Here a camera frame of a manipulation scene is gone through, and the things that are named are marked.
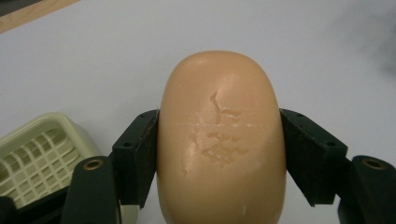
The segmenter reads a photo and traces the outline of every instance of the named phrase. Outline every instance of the soap dish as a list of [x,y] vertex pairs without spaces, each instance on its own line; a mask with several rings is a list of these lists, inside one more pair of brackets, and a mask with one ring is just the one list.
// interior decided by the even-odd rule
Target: soap dish
[[74,167],[97,155],[72,120],[61,113],[41,115],[0,139],[0,195],[24,207],[67,187]]

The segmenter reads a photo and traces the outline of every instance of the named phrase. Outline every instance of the soap bar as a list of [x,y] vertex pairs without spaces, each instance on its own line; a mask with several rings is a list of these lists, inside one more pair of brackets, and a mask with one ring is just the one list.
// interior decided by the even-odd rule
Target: soap bar
[[206,51],[166,84],[157,185],[168,224],[277,223],[286,159],[271,83],[249,57]]

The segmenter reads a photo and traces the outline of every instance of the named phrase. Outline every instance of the black plastic part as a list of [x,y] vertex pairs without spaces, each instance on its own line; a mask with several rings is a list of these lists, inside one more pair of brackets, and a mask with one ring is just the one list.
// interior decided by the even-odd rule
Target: black plastic part
[[353,158],[349,178],[365,223],[396,223],[396,170],[385,161]]
[[76,166],[61,223],[121,223],[120,204],[110,158],[92,157]]
[[59,223],[61,221],[67,189],[63,188],[29,203],[19,210],[23,223]]
[[0,17],[40,1],[42,0],[0,0]]
[[311,206],[332,204],[347,146],[302,114],[280,115],[290,175]]
[[340,224],[363,224],[364,219],[358,206],[349,206],[341,200],[338,206],[338,218]]
[[0,197],[0,224],[20,224],[21,219],[14,201],[8,197]]
[[160,110],[139,115],[113,145],[110,157],[119,184],[121,204],[143,208],[156,171]]

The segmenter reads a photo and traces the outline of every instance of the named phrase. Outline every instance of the white table surface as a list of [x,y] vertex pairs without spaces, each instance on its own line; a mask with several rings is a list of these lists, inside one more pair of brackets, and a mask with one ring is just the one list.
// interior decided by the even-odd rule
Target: white table surface
[[[396,1],[80,1],[0,35],[0,136],[65,113],[107,155],[159,108],[176,64],[207,49],[259,63],[280,107],[396,165]],[[339,223],[288,176],[279,223]],[[165,223],[153,182],[138,224]]]

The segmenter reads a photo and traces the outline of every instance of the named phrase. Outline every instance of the crack in soap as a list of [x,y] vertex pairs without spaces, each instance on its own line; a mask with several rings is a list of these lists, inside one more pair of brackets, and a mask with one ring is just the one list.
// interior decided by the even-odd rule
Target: crack in soap
[[168,224],[269,224],[285,194],[283,130],[271,83],[229,51],[184,59],[163,92],[157,184]]

